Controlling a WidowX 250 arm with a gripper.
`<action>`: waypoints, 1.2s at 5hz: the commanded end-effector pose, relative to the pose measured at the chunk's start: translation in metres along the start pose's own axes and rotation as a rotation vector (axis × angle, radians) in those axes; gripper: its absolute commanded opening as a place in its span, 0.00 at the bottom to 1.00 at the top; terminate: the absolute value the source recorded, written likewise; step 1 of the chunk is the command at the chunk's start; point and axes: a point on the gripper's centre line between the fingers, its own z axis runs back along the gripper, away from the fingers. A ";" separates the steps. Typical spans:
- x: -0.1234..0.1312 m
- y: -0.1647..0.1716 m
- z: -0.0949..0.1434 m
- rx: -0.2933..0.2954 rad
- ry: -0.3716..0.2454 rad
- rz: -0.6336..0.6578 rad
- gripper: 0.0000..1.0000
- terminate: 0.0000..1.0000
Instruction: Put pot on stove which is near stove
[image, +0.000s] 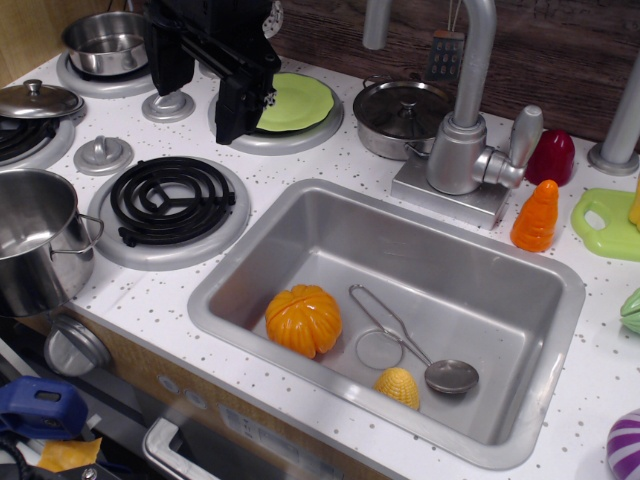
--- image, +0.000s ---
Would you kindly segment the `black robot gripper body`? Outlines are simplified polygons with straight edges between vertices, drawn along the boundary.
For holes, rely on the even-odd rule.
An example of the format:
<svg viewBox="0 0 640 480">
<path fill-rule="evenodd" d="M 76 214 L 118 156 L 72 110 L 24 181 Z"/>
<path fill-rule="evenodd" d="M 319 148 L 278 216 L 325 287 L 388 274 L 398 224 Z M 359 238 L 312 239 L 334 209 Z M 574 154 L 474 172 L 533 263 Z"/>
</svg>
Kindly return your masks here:
<svg viewBox="0 0 640 480">
<path fill-rule="evenodd" d="M 281 61 L 263 32 L 270 1 L 147 1 L 144 21 L 181 31 L 182 47 L 216 74 L 274 74 Z"/>
</svg>

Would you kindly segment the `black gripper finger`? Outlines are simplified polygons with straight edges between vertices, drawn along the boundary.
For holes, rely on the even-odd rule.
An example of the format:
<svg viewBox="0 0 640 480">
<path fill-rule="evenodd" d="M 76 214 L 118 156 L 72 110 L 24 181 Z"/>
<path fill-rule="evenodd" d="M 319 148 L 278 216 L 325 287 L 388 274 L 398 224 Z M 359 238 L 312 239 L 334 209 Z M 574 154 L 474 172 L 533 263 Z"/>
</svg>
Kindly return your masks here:
<svg viewBox="0 0 640 480">
<path fill-rule="evenodd" d="M 253 133 L 275 92 L 274 73 L 240 70 L 220 83 L 215 106 L 216 142 L 230 145 Z"/>
<path fill-rule="evenodd" d="M 194 75 L 194 59 L 182 47 L 181 31 L 145 21 L 144 44 L 149 70 L 160 96 L 167 96 Z"/>
</svg>

